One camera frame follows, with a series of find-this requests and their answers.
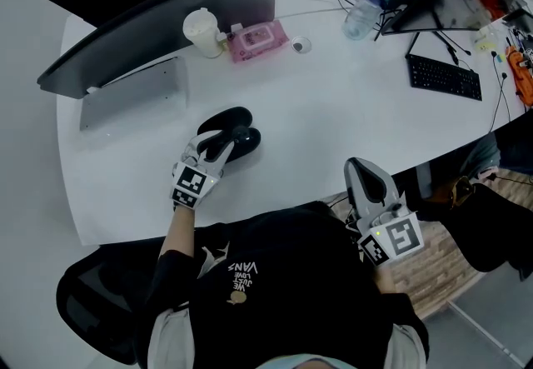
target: keyboard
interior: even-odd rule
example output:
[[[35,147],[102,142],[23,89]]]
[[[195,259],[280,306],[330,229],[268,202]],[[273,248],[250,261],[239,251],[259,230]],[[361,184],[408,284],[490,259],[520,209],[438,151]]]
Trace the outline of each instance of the keyboard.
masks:
[[[411,86],[481,101],[480,77],[476,72],[418,55],[409,54],[406,59]]]

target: person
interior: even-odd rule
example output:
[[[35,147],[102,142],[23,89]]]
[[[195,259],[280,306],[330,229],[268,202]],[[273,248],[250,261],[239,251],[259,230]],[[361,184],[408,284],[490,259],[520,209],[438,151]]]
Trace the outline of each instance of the person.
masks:
[[[409,297],[386,270],[372,276],[325,203],[194,222],[176,207],[137,324],[141,368],[426,367],[428,334]]]

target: floor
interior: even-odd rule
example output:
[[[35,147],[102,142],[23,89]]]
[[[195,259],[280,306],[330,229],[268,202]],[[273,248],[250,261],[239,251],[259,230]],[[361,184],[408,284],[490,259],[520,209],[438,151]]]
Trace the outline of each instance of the floor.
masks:
[[[486,185],[510,201],[533,210],[533,183],[528,176],[500,170],[503,179]],[[337,202],[346,194],[328,199]],[[347,200],[333,207],[340,219],[346,219],[351,206]],[[439,222],[421,222],[426,244],[419,252],[391,264],[396,290],[409,295],[420,318],[426,318],[476,284],[484,275],[466,261],[450,233]]]

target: black t-shirt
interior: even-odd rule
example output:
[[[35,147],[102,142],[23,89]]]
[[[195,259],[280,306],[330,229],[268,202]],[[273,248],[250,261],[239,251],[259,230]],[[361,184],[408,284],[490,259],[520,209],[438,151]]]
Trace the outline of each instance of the black t-shirt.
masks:
[[[342,222],[305,209],[239,223],[227,259],[195,280],[180,252],[160,258],[137,338],[146,366],[156,316],[189,301],[195,369],[253,368],[301,353],[381,368],[392,323],[427,332],[406,295],[381,295]]]

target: orange object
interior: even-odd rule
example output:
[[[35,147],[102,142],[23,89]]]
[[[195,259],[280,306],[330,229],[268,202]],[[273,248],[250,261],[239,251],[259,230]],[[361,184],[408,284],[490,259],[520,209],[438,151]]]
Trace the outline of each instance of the orange object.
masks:
[[[517,51],[514,46],[509,46],[506,57],[515,78],[516,95],[526,106],[533,106],[533,77],[531,77],[527,67],[520,67],[519,65],[524,61],[524,55]]]

